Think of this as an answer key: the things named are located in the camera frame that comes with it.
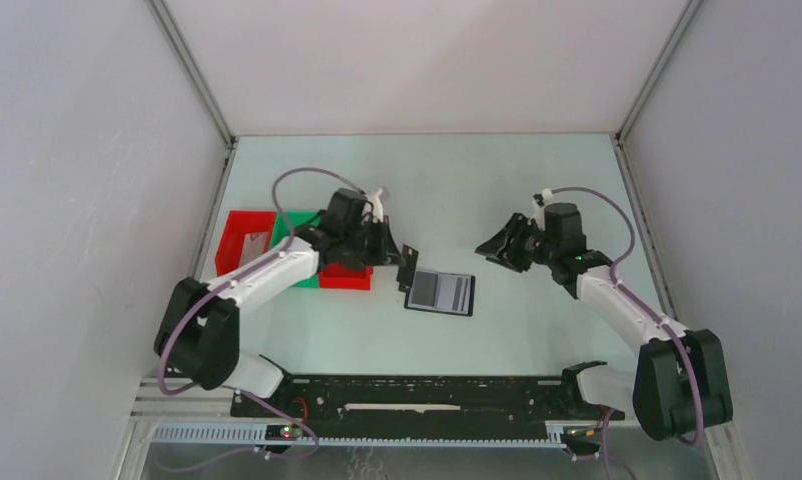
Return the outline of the black VIP card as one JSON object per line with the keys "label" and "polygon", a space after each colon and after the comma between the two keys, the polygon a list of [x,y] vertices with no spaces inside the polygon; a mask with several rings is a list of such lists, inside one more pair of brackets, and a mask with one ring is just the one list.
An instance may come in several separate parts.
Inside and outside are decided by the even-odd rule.
{"label": "black VIP card", "polygon": [[408,292],[414,282],[417,271],[419,252],[410,245],[404,244],[401,249],[401,263],[398,266],[396,282],[401,292]]}

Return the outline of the black leather card holder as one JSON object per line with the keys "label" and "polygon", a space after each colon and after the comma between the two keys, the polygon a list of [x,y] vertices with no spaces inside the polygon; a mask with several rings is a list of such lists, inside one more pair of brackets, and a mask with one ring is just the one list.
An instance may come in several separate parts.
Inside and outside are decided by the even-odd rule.
{"label": "black leather card holder", "polygon": [[474,313],[473,275],[407,269],[396,275],[396,282],[407,310],[461,317]]}

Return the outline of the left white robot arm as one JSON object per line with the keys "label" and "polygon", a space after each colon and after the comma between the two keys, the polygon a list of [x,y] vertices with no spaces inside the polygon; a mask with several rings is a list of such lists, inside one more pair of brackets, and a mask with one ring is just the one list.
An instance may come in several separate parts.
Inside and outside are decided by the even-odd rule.
{"label": "left white robot arm", "polygon": [[269,416],[293,403],[285,372],[240,347],[240,322],[289,287],[329,267],[350,271],[401,266],[383,201],[384,189],[338,189],[318,222],[292,234],[257,259],[208,282],[187,277],[172,292],[154,341],[158,371],[172,367],[204,390],[231,388],[254,395]]}

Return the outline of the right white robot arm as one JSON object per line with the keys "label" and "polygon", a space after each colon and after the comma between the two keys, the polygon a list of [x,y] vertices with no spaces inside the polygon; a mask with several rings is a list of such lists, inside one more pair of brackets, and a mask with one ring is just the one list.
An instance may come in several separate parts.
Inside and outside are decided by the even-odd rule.
{"label": "right white robot arm", "polygon": [[611,276],[613,262],[591,250],[573,203],[551,203],[533,217],[514,213],[477,254],[515,272],[534,264],[599,314],[637,358],[634,372],[605,363],[577,368],[558,392],[562,411],[583,418],[597,405],[634,416],[654,440],[696,435],[732,420],[734,406],[720,339],[690,330],[650,306]]}

